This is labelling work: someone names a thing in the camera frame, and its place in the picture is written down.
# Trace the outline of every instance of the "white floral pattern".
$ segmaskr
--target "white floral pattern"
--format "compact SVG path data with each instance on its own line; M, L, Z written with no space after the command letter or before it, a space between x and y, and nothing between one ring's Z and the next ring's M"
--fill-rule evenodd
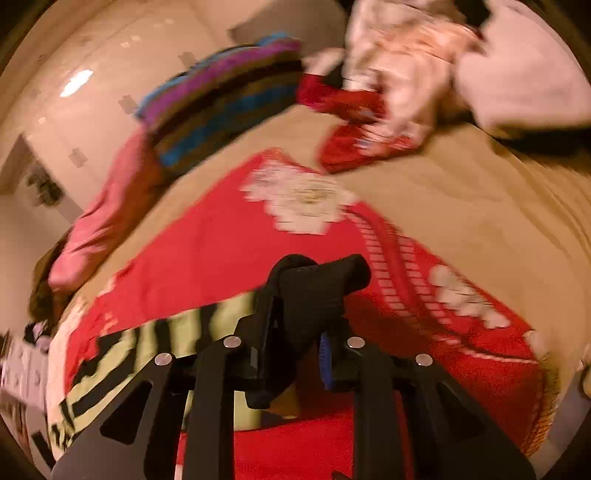
M429 272L429 282L437 288L437 301L461 316L480 317L488 329L506 328L511 322L446 265Z
M331 223L344 220L344 207L357 203L353 193L330 177L269 158L241 188L250 202L264 202L276 217L275 228L324 235Z

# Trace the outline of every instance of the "white pillow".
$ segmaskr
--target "white pillow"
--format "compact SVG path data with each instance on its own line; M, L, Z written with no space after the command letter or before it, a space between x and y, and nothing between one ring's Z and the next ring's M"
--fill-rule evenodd
M458 61L456 89L484 131L591 126L591 85L558 34L516 0L488 0L483 52Z

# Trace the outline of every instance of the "striped blanket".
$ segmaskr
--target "striped blanket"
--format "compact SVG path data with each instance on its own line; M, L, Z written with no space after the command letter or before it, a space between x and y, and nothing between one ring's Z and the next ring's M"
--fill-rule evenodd
M222 50L148 95L136 116L171 177L296 102L300 41L272 35Z

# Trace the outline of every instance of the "ceiling light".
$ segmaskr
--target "ceiling light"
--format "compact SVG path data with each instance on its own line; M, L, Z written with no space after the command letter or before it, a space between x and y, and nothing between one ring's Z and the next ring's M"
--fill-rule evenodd
M77 91L82 85L88 82L92 76L92 70L82 70L76 73L68 82L64 90L60 93L60 97L69 97L72 93Z

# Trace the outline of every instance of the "wall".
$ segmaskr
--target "wall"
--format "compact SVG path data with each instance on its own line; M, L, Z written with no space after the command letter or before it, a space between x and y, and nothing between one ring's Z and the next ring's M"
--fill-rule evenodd
M35 263L54 245L68 224L49 230L14 197L0 196L0 332L22 331L29 317L28 297Z

